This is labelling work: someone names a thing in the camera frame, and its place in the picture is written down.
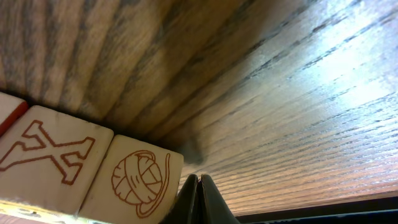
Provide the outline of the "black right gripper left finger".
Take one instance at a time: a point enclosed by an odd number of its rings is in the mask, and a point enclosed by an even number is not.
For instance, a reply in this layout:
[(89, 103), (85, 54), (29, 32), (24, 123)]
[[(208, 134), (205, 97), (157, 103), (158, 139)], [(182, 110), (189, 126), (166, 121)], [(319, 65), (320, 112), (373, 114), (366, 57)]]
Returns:
[(190, 174), (169, 213), (160, 224), (195, 224), (198, 215), (198, 176)]

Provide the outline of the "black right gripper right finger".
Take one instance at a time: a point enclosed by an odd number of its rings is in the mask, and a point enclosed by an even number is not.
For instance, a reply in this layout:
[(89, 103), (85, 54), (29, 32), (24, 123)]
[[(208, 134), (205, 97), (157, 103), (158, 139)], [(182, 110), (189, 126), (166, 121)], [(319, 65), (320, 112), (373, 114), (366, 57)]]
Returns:
[(240, 224), (208, 174), (200, 178), (198, 188), (201, 220), (204, 224)]

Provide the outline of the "yellow wooden block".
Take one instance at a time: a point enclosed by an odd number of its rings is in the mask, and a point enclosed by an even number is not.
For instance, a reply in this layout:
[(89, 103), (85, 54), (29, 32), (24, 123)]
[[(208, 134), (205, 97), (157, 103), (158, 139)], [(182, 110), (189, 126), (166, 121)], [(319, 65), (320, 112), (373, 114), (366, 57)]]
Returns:
[(122, 135), (113, 138), (78, 219), (159, 223), (177, 196), (183, 156)]

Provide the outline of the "red W wooden block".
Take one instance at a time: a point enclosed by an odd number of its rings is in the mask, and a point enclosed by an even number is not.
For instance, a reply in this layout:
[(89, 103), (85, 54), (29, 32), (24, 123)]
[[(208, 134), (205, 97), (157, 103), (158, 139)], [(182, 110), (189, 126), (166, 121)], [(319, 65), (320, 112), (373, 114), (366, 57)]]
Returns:
[(31, 107), (1, 138), (1, 200), (75, 214), (113, 136), (97, 124)]

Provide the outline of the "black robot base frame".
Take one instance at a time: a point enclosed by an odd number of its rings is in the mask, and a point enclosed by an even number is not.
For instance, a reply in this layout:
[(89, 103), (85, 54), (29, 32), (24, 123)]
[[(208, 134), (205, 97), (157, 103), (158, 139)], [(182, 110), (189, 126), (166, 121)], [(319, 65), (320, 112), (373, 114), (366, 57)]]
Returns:
[(240, 223), (397, 223), (397, 197), (241, 215)]

